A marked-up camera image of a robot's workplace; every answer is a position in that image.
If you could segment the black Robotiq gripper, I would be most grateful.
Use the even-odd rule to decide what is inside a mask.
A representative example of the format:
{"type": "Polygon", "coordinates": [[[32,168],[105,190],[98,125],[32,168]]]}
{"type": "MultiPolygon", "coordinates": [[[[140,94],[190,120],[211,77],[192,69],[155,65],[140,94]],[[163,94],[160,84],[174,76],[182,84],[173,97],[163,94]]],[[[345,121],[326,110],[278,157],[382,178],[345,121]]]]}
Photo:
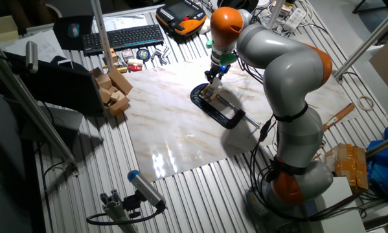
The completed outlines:
{"type": "Polygon", "coordinates": [[[216,77],[216,83],[217,85],[220,85],[224,74],[226,74],[230,68],[230,65],[215,65],[212,63],[211,68],[208,71],[205,71],[204,75],[210,84],[212,84],[212,81],[216,77]]]}

